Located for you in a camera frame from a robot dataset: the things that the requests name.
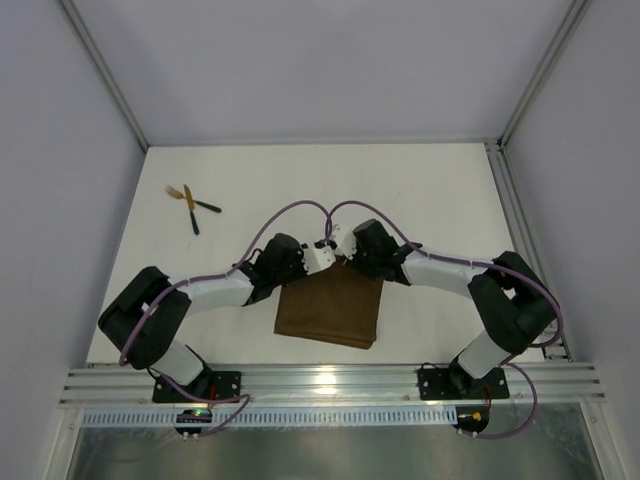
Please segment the brown cloth napkin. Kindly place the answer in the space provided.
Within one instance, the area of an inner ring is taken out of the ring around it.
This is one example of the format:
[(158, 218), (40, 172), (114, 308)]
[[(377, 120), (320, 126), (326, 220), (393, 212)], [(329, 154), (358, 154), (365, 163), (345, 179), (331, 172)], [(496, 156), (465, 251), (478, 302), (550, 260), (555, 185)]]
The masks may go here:
[(381, 279), (338, 262), (281, 288), (274, 332), (368, 350), (377, 340), (382, 290)]

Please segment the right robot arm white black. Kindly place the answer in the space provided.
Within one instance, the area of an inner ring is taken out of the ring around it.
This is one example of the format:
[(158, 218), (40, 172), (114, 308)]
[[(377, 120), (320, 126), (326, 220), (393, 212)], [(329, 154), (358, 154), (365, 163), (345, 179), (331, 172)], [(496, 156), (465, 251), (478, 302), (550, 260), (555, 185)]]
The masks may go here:
[(427, 253), (420, 244), (399, 244), (376, 219), (334, 229), (332, 241), (349, 266), (372, 280), (432, 287), (472, 301), (483, 331), (448, 366), (449, 382), (461, 393), (478, 389), (558, 319), (557, 302), (515, 252), (488, 262)]

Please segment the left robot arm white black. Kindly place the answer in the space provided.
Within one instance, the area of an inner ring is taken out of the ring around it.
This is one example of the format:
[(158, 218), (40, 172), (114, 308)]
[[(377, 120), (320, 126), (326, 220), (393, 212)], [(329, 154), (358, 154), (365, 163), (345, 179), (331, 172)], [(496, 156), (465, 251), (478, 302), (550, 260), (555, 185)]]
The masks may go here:
[(253, 262), (244, 261), (219, 279), (181, 285), (155, 307), (151, 304), (171, 282), (157, 267), (146, 267), (104, 310), (98, 327), (133, 368), (154, 370), (189, 386), (203, 375), (205, 366), (175, 339), (185, 317), (261, 302), (276, 288), (305, 277), (304, 248), (279, 233)]

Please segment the left black controller board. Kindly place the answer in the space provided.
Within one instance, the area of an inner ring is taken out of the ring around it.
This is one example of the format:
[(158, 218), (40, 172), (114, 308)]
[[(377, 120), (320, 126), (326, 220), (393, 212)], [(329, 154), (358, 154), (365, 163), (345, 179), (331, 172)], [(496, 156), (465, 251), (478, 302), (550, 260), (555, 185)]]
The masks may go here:
[(211, 426), (212, 412), (205, 408), (184, 410), (174, 421), (175, 431), (183, 440), (198, 439)]

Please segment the black controller board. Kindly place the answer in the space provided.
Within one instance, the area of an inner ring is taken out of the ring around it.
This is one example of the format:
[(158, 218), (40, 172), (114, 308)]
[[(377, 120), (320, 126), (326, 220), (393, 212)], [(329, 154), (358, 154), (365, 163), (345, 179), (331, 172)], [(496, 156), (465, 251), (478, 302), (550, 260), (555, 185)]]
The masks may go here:
[(480, 438), (487, 428), (490, 412), (485, 408), (460, 408), (456, 410), (453, 427), (458, 436)]
[(175, 431), (183, 440), (198, 439), (211, 426), (212, 412), (205, 408), (184, 410), (174, 421)]

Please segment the right black controller board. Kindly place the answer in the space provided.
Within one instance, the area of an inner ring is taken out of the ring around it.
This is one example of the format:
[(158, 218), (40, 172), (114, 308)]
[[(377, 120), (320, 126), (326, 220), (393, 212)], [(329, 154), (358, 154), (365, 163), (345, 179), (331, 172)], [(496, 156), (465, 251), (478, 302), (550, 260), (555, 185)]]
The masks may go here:
[(490, 412), (485, 408), (460, 408), (456, 410), (453, 427), (458, 436), (480, 438), (487, 428)]

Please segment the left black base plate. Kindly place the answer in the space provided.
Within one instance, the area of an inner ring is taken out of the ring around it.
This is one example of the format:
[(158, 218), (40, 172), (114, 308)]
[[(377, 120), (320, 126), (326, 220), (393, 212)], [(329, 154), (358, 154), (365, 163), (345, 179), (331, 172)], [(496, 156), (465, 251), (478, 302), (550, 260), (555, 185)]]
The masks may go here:
[(175, 379), (150, 370), (155, 379), (152, 402), (205, 403), (232, 399), (237, 402), (241, 395), (242, 374), (240, 371), (216, 371), (204, 366), (190, 383), (182, 385)]

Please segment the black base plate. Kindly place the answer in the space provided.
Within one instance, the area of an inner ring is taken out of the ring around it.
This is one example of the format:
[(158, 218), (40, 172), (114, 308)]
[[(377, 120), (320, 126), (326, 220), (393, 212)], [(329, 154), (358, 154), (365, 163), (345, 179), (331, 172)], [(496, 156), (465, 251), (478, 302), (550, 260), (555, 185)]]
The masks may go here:
[(505, 371), (494, 368), (475, 379), (458, 366), (435, 366), (424, 363), (416, 370), (421, 400), (509, 399)]
[(182, 385), (175, 379), (150, 370), (155, 379), (152, 402), (205, 403), (232, 399), (237, 402), (241, 395), (242, 374), (240, 371), (216, 371), (204, 366), (190, 383)]

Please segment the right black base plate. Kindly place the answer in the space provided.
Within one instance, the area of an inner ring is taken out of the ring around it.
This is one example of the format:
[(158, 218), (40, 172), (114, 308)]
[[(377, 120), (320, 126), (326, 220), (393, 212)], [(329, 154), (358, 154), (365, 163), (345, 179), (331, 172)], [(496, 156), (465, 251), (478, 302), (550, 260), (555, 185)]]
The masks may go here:
[(494, 368), (475, 379), (458, 366), (435, 366), (424, 363), (416, 370), (421, 400), (509, 399), (505, 371)]

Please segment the right aluminium rail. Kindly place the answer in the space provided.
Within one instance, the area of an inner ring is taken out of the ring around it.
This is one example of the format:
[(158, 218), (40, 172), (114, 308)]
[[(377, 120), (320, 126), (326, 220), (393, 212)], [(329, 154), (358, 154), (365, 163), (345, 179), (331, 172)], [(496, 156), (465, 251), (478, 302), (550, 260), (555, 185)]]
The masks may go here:
[[(524, 258), (538, 278), (549, 286), (550, 283), (544, 272), (531, 225), (508, 165), (507, 156), (497, 141), (493, 143), (487, 142), (484, 146), (515, 251)], [(546, 360), (556, 362), (573, 361), (565, 334), (558, 332), (557, 320), (554, 320), (544, 331), (540, 337), (540, 342), (544, 343), (542, 353)]]

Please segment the aluminium rail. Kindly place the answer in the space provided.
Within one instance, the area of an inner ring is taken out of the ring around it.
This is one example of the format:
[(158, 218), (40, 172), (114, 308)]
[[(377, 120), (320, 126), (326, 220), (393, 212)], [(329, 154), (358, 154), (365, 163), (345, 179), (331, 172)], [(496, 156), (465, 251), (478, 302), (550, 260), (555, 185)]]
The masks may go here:
[[(602, 402), (605, 387), (589, 363), (538, 362), (520, 366), (542, 403)], [(417, 405), (421, 402), (411, 364), (387, 365), (220, 365), (241, 373), (241, 391), (254, 406)], [(149, 405), (154, 381), (144, 371), (98, 364), (73, 369), (59, 404)]]
[[(487, 142), (484, 146), (515, 251), (524, 258), (538, 278), (549, 286), (550, 283), (544, 272), (531, 225), (508, 165), (507, 156), (497, 141), (493, 143)], [(565, 334), (558, 332), (557, 320), (554, 320), (544, 331), (540, 337), (540, 342), (544, 343), (542, 353), (546, 360), (556, 362), (573, 361)]]

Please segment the front aluminium rail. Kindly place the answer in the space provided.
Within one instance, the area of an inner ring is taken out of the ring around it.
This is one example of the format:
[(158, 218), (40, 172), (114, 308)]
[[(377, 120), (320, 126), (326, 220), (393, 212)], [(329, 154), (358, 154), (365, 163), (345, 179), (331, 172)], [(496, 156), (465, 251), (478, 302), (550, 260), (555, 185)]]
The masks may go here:
[[(538, 362), (520, 366), (542, 403), (602, 402), (605, 387), (589, 363)], [(411, 364), (387, 365), (220, 365), (241, 373), (241, 391), (254, 406), (417, 405), (421, 402)], [(144, 371), (98, 364), (73, 369), (59, 404), (149, 405), (154, 381)]]

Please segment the right aluminium frame post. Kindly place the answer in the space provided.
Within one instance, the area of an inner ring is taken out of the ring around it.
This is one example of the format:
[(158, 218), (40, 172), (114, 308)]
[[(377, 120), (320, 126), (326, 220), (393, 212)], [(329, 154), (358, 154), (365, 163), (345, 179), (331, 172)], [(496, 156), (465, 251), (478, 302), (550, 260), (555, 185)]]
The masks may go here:
[(573, 0), (569, 2), (566, 12), (554, 30), (514, 110), (509, 116), (501, 136), (497, 140), (501, 150), (507, 148), (529, 109), (542, 92), (591, 4), (590, 0)]

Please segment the aluminium frame post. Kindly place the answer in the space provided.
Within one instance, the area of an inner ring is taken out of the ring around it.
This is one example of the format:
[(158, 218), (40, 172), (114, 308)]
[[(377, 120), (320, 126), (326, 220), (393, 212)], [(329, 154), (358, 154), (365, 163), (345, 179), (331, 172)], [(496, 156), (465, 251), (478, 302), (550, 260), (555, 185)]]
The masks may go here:
[(150, 148), (150, 143), (78, 6), (72, 0), (57, 0), (56, 5), (60, 9), (80, 47), (86, 54), (100, 83), (103, 85), (103, 88), (122, 120), (125, 122), (131, 135), (135, 138), (141, 151), (147, 153)]
[(573, 0), (569, 2), (566, 12), (554, 30), (514, 110), (509, 116), (501, 136), (497, 140), (501, 150), (507, 148), (529, 109), (542, 92), (591, 4), (590, 0)]

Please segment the left aluminium frame post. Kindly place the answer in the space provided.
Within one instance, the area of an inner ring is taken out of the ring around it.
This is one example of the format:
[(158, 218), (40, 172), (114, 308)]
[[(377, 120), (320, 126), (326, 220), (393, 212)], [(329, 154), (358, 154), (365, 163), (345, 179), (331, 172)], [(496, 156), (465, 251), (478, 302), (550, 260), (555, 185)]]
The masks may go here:
[(131, 135), (135, 138), (141, 151), (147, 153), (150, 148), (150, 143), (78, 6), (72, 0), (57, 0), (56, 5), (60, 9), (80, 47), (86, 54), (100, 83), (103, 85), (103, 88), (122, 120), (125, 122)]

